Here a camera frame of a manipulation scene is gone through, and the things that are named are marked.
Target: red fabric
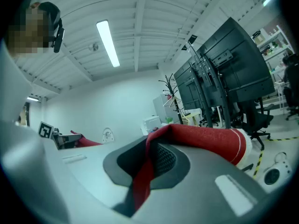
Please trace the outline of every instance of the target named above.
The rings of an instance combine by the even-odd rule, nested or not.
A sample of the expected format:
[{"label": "red fabric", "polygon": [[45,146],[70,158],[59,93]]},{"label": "red fabric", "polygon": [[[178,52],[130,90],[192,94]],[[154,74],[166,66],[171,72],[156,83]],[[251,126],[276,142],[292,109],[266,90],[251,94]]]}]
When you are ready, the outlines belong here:
[{"label": "red fabric", "polygon": [[91,141],[91,140],[88,140],[87,138],[84,137],[83,134],[81,134],[81,135],[82,135],[82,138],[79,139],[79,141],[78,141],[79,144],[77,145],[77,147],[89,147],[89,146],[101,145],[100,143],[97,143],[97,142],[93,142],[93,141]]},{"label": "red fabric", "polygon": [[241,160],[246,150],[245,137],[236,129],[213,129],[170,124],[150,133],[146,140],[146,161],[133,180],[135,210],[138,210],[150,195],[150,181],[154,179],[154,173],[148,153],[150,142],[158,137],[179,142],[181,145],[209,150],[234,165]]}]

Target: coat rack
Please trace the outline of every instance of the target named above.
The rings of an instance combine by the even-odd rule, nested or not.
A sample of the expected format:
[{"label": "coat rack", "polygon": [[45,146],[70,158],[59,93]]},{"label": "coat rack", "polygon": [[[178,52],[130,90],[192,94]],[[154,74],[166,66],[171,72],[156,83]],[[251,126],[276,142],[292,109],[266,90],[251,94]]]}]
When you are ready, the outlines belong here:
[{"label": "coat rack", "polygon": [[176,86],[176,87],[174,87],[174,88],[172,89],[172,87],[171,87],[171,85],[170,85],[170,80],[171,80],[172,75],[173,75],[173,74],[171,74],[171,76],[170,76],[169,79],[167,78],[167,76],[165,76],[166,81],[163,81],[163,80],[159,80],[159,81],[160,81],[160,82],[164,82],[164,83],[166,83],[166,87],[168,88],[167,91],[170,92],[170,95],[171,95],[171,97],[172,97],[172,99],[173,99],[173,102],[172,102],[172,103],[174,103],[174,105],[175,105],[175,107],[176,107],[176,110],[175,110],[175,111],[178,112],[178,119],[179,119],[179,122],[180,122],[180,124],[183,124],[183,120],[182,120],[182,116],[181,116],[181,113],[180,113],[180,109],[179,109],[179,107],[178,107],[177,98],[176,98],[176,96],[174,95],[174,94],[178,91],[178,90],[175,91],[175,89],[177,89],[178,86]]}]

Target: yellow black floor tape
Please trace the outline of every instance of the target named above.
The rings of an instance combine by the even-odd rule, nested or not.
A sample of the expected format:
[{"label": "yellow black floor tape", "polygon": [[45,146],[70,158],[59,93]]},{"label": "yellow black floor tape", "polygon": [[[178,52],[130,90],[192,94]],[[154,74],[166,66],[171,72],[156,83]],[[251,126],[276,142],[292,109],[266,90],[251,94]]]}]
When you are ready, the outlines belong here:
[{"label": "yellow black floor tape", "polygon": [[295,140],[295,139],[299,139],[299,137],[292,137],[287,139],[276,139],[276,140],[268,139],[268,141],[285,141],[285,140]]},{"label": "yellow black floor tape", "polygon": [[257,172],[258,172],[258,170],[260,168],[262,157],[263,157],[263,149],[261,150],[260,156],[258,158],[258,162],[256,164],[256,169],[255,169],[254,174],[253,174],[253,178],[254,179],[256,178]]}]

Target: office chair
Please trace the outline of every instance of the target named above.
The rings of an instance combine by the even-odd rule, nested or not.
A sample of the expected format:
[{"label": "office chair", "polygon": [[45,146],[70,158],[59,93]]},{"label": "office chair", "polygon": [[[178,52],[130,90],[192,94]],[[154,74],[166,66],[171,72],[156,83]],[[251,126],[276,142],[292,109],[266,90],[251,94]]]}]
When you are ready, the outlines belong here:
[{"label": "office chair", "polygon": [[254,100],[240,102],[239,104],[242,111],[246,114],[247,120],[246,123],[242,123],[242,129],[251,136],[250,139],[257,139],[262,146],[261,150],[264,150],[264,144],[260,136],[267,135],[267,138],[269,139],[271,134],[266,132],[258,133],[258,131],[262,128],[267,128],[273,119],[273,115],[270,115],[270,110],[273,108],[274,104],[263,109],[267,111],[267,114],[257,112]]},{"label": "office chair", "polygon": [[[212,124],[215,124],[218,127],[219,124],[217,123],[217,121],[219,120],[219,118],[218,118],[217,109],[212,110],[212,108],[209,108],[208,112],[210,111],[212,111],[212,115],[211,115]],[[207,126],[206,113],[204,113],[204,118],[199,122],[199,126],[202,127],[205,124]]]},{"label": "office chair", "polygon": [[286,70],[286,75],[290,82],[290,87],[292,91],[292,103],[295,106],[295,109],[291,109],[290,114],[286,117],[286,120],[289,120],[291,116],[299,115],[299,64],[293,64],[288,66]]}]

